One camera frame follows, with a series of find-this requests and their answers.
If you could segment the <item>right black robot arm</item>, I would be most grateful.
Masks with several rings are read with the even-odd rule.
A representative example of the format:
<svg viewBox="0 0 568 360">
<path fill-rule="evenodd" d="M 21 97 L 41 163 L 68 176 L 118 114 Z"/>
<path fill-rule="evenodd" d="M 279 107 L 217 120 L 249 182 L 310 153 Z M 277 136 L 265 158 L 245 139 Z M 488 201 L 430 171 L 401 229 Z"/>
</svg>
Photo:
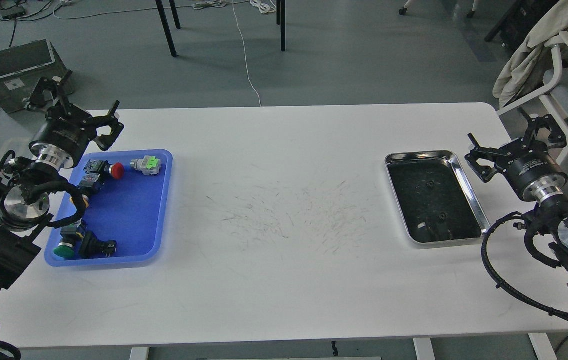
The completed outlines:
<svg viewBox="0 0 568 360">
<path fill-rule="evenodd" d="M 472 146 L 465 159 L 474 173 L 484 183 L 501 174 L 519 200 L 535 203 L 533 210 L 511 212 L 489 228 L 482 240 L 482 263 L 497 289 L 568 322 L 568 312 L 543 305 L 508 284 L 490 263 L 487 252 L 490 235 L 513 221 L 515 228 L 524 231 L 524 246 L 533 259 L 568 273 L 568 194 L 562 190 L 568 177 L 548 152 L 565 148 L 566 134 L 549 114 L 530 117 L 521 108 L 518 112 L 527 120 L 524 135 L 499 148 L 481 146 L 471 133 L 467 135 Z"/>
</svg>

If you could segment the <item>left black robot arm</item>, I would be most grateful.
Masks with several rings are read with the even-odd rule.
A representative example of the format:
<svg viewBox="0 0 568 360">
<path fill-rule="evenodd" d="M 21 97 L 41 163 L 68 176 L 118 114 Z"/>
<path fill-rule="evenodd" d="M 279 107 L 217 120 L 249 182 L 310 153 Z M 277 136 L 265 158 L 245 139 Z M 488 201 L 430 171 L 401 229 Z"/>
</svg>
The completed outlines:
<svg viewBox="0 0 568 360">
<path fill-rule="evenodd" d="M 59 174 L 78 165 L 90 142 L 109 150 L 124 129 L 115 101 L 109 112 L 92 116 L 71 104 L 67 78 L 41 77 L 23 100 L 28 111 L 42 112 L 45 123 L 29 144 L 31 158 L 7 151 L 0 160 L 0 291 L 9 289 L 41 250 L 34 244 L 44 228 L 82 221 L 88 196 Z M 0 360 L 19 360 L 20 351 L 0 341 Z"/>
</svg>

